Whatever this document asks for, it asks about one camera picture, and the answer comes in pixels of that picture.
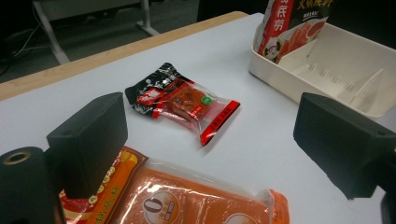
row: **white plastic tray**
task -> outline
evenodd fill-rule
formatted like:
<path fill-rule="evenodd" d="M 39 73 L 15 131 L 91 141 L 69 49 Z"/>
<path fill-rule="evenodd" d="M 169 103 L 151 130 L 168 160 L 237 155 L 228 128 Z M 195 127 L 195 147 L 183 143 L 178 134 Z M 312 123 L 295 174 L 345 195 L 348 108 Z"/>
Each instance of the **white plastic tray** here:
<path fill-rule="evenodd" d="M 297 103 L 303 92 L 312 92 L 370 119 L 396 106 L 396 50 L 329 23 L 318 39 L 285 55 L 279 64 L 251 49 L 249 71 Z"/>

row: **snack package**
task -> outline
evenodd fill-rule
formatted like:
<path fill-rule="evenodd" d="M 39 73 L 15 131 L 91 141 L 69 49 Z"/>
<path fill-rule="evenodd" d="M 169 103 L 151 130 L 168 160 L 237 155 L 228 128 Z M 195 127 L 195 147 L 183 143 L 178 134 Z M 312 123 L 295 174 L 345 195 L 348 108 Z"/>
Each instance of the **snack package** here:
<path fill-rule="evenodd" d="M 122 154 L 126 156 L 81 223 L 290 223 L 287 199 L 272 189 L 253 197 L 213 177 L 144 158 L 128 147 Z M 77 221 L 78 216 L 68 223 Z"/>
<path fill-rule="evenodd" d="M 125 90 L 137 112 L 154 119 L 169 119 L 195 130 L 205 146 L 240 106 L 183 77 L 170 63 Z"/>
<path fill-rule="evenodd" d="M 279 63 L 287 53 L 317 38 L 333 0 L 270 0 L 253 49 Z"/>

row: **red hot pot seasoning package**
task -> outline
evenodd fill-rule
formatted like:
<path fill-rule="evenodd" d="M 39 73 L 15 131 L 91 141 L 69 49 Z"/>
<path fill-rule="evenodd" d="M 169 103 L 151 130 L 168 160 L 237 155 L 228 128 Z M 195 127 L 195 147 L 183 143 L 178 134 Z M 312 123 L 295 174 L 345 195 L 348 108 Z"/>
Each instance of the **red hot pot seasoning package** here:
<path fill-rule="evenodd" d="M 333 0 L 270 0 L 253 49 L 279 63 L 282 56 L 317 38 Z"/>
<path fill-rule="evenodd" d="M 169 119 L 195 130 L 205 146 L 240 106 L 183 77 L 170 63 L 125 90 L 137 112 L 154 119 Z"/>

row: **red and yellow package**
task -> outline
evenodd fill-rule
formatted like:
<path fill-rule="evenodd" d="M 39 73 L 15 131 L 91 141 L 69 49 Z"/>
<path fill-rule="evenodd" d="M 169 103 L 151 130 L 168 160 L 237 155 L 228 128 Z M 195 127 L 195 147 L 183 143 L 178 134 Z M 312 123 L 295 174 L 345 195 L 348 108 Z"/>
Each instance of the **red and yellow package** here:
<path fill-rule="evenodd" d="M 240 106 L 183 77 L 170 63 L 125 90 L 137 112 L 154 119 L 165 116 L 192 130 L 205 146 Z"/>
<path fill-rule="evenodd" d="M 213 177 L 148 160 L 128 147 L 110 170 L 90 202 L 61 195 L 68 224 L 290 223 L 288 200 L 272 189 L 253 197 Z"/>
<path fill-rule="evenodd" d="M 333 0 L 270 0 L 253 49 L 279 63 L 289 52 L 317 38 Z"/>

